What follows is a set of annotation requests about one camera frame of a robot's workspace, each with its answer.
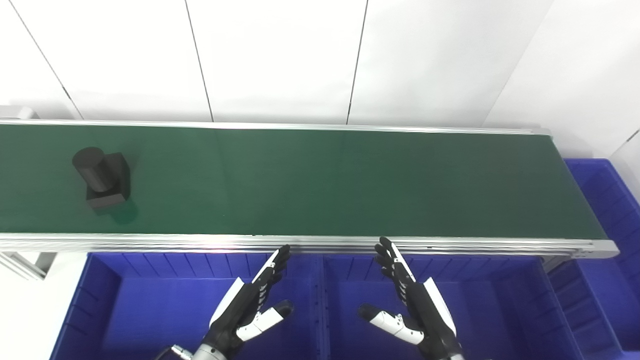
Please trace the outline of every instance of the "robotic hand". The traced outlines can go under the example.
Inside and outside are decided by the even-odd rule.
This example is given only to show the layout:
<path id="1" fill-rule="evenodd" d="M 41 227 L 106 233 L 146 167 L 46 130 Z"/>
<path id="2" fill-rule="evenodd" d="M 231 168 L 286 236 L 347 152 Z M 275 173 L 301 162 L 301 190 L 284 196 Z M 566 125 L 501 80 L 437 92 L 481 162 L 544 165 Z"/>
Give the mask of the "robotic hand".
<path id="1" fill-rule="evenodd" d="M 429 278 L 424 284 L 416 282 L 389 239 L 381 237 L 375 249 L 382 274 L 393 280 L 397 295 L 411 317 L 393 315 L 370 304 L 360 306 L 358 314 L 395 337 L 417 345 L 425 359 L 464 360 L 453 319 L 433 279 Z"/>
<path id="2" fill-rule="evenodd" d="M 293 312 L 289 300 L 260 312 L 271 287 L 282 278 L 280 272 L 287 266 L 289 256 L 289 246 L 285 245 L 271 255 L 252 282 L 245 284 L 240 278 L 236 279 L 213 313 L 209 331 L 195 354 L 177 345 L 167 351 L 183 360 L 231 360 L 245 341 L 289 316 Z"/>

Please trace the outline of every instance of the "black object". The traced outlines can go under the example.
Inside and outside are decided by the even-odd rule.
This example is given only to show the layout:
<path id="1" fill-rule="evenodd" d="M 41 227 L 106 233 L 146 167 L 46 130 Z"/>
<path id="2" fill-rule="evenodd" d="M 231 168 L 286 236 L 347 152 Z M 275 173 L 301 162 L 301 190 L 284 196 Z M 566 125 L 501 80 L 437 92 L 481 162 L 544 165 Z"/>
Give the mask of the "black object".
<path id="1" fill-rule="evenodd" d="M 78 151 L 72 162 L 87 184 L 86 201 L 92 208 L 119 204 L 129 198 L 129 166 L 121 152 L 105 155 L 97 147 L 87 147 Z"/>

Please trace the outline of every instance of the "metal bracket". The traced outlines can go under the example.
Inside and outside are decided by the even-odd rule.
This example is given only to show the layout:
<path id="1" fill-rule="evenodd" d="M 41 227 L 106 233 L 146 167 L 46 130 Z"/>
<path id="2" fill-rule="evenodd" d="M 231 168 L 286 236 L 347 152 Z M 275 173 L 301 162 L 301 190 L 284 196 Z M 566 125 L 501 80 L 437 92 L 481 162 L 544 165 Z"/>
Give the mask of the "metal bracket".
<path id="1" fill-rule="evenodd" d="M 35 264 L 15 251 L 0 252 L 0 264 L 27 280 L 44 280 L 56 258 L 55 252 L 41 252 Z"/>

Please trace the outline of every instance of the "blue plastic crate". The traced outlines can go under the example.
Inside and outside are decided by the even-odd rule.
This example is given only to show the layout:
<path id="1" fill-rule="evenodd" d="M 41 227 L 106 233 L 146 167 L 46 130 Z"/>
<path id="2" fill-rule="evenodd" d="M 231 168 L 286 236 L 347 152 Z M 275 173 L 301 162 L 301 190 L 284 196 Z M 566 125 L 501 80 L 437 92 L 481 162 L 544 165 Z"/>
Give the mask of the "blue plastic crate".
<path id="1" fill-rule="evenodd" d="M 90 254 L 53 360 L 152 359 L 164 346 L 196 349 L 235 276 L 266 254 Z M 468 360 L 577 360 L 568 324 L 539 259 L 412 256 L 435 278 Z M 417 349 L 357 316 L 370 302 L 402 311 L 372 256 L 294 255 L 269 303 L 293 315 L 249 341 L 238 359 L 420 359 Z"/>
<path id="2" fill-rule="evenodd" d="M 250 281 L 266 259 L 267 254 L 90 254 L 51 359 L 146 360 L 174 343 L 195 351 L 234 279 Z M 288 274 L 266 305 L 290 299 L 294 314 L 249 341 L 236 359 L 320 356 L 320 261 L 289 261 Z"/>
<path id="3" fill-rule="evenodd" d="M 550 274 L 587 360 L 640 359 L 640 207 L 605 159 L 567 160 L 620 255 L 569 261 Z"/>
<path id="4" fill-rule="evenodd" d="M 406 314 L 371 257 L 325 258 L 333 360 L 422 359 L 417 349 L 362 321 L 363 302 Z M 419 281 L 433 277 L 467 360 L 571 360 L 579 352 L 537 258 L 409 256 Z"/>

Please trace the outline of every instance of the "cable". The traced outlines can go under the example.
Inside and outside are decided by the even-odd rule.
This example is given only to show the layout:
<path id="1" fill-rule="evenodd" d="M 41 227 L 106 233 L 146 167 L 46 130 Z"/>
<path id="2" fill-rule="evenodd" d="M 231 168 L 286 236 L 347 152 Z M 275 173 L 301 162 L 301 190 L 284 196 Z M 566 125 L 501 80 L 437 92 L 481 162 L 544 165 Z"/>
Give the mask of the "cable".
<path id="1" fill-rule="evenodd" d="M 159 353 L 156 357 L 154 357 L 154 360 L 162 360 L 162 358 L 163 358 L 166 354 L 168 354 L 168 353 L 170 353 L 170 352 L 171 352 L 171 353 L 173 353 L 173 352 L 171 351 L 171 346 L 168 346 L 168 347 L 164 348 L 162 351 L 160 351 L 160 353 Z"/>

